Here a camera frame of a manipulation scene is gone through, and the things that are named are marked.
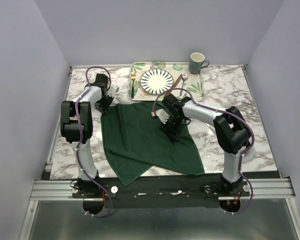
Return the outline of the dark green cloth napkin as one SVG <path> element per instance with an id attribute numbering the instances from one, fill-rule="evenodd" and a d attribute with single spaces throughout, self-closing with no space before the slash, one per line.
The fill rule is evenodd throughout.
<path id="1" fill-rule="evenodd" d="M 199 151 L 187 127 L 176 139 L 151 116 L 152 102 L 117 104 L 100 117 L 106 159 L 124 186 L 156 166 L 185 175 L 204 174 Z"/>

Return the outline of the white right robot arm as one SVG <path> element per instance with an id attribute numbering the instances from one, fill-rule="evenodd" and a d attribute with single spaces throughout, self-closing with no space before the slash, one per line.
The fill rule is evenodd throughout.
<path id="1" fill-rule="evenodd" d="M 220 177 L 220 191 L 231 196 L 243 181 L 241 170 L 244 156 L 253 148 L 255 137 L 237 107 L 217 109 L 195 102 L 191 96 L 177 99 L 166 95 L 165 109 L 152 110 L 152 117 L 161 121 L 160 129 L 175 139 L 188 121 L 194 119 L 214 128 L 219 146 L 224 151 L 224 168 Z"/>

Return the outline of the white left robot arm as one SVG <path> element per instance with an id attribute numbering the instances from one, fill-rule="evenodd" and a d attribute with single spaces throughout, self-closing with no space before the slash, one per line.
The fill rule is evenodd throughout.
<path id="1" fill-rule="evenodd" d="M 98 73 L 93 83 L 73 100 L 61 103 L 60 133 L 70 144 L 78 165 L 78 179 L 87 181 L 83 191 L 91 198 L 97 197 L 101 185 L 94 181 L 99 173 L 94 164 L 90 140 L 93 135 L 92 108 L 106 113 L 114 100 L 118 87 L 111 86 L 110 78 Z"/>

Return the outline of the striped white round plate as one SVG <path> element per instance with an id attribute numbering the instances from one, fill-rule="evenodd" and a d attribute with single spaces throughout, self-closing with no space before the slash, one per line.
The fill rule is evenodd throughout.
<path id="1" fill-rule="evenodd" d="M 174 78 L 167 70 L 153 68 L 145 71 L 140 77 L 140 86 L 148 94 L 160 95 L 170 90 L 174 84 Z"/>

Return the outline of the leaf-patterned serving tray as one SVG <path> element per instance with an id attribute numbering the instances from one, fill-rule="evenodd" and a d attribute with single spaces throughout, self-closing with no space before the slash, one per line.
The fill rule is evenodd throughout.
<path id="1" fill-rule="evenodd" d="M 133 101 L 154 101 L 157 98 L 156 94 L 149 94 L 145 92 L 140 86 L 141 75 L 150 69 L 164 69 L 171 73 L 174 80 L 177 80 L 180 74 L 187 73 L 188 79 L 185 81 L 185 90 L 191 92 L 196 101 L 201 101 L 204 96 L 204 83 L 200 73 L 192 74 L 189 72 L 189 64 L 187 62 L 166 62 L 166 61 L 137 61 L 132 63 L 129 69 L 128 80 L 128 97 Z M 134 98 L 131 98 L 131 73 L 135 72 L 134 81 Z M 178 83 L 177 87 L 181 88 L 182 80 Z"/>

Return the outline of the silver spoon on tray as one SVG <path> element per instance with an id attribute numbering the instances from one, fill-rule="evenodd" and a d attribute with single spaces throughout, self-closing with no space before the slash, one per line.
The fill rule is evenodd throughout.
<path id="1" fill-rule="evenodd" d="M 180 90 L 180 93 L 179 93 L 179 96 L 181 97 L 182 94 L 183 94 L 183 88 L 185 86 L 185 81 L 188 79 L 188 74 L 187 73 L 183 73 L 182 76 L 181 76 L 181 80 L 182 80 L 182 85 L 181 85 L 181 90 Z"/>

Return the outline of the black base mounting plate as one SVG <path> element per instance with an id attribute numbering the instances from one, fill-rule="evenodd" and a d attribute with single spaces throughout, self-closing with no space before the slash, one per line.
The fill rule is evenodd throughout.
<path id="1" fill-rule="evenodd" d="M 200 176 L 143 176 L 124 186 L 117 177 L 104 177 L 98 183 L 83 180 L 40 180 L 31 196 L 43 200 L 83 201 L 85 207 L 104 203 L 107 208 L 183 208 L 226 206 L 233 209 L 250 197 L 249 184 L 240 179 L 226 183 L 220 173 Z"/>

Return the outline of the green ceramic mug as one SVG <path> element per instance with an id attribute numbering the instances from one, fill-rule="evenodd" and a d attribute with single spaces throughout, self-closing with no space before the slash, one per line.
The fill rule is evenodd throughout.
<path id="1" fill-rule="evenodd" d="M 194 52 L 190 55 L 188 70 L 191 74 L 198 74 L 209 65 L 210 61 L 202 53 Z"/>

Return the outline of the white saucer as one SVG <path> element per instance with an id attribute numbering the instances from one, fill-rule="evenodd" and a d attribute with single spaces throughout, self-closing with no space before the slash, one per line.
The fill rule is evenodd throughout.
<path id="1" fill-rule="evenodd" d="M 244 157 L 243 157 L 243 162 L 249 162 L 251 161 L 253 158 L 254 158 L 254 155 L 256 153 L 256 150 L 255 150 L 255 146 L 252 146 L 245 154 L 244 154 Z"/>

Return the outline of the aluminium frame rail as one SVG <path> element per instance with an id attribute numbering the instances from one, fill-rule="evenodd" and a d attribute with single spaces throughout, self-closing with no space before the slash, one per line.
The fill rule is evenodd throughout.
<path id="1" fill-rule="evenodd" d="M 250 179 L 255 199 L 288 199 L 295 197 L 288 178 Z M 73 197 L 69 180 L 36 180 L 32 186 L 31 201 L 71 201 Z"/>

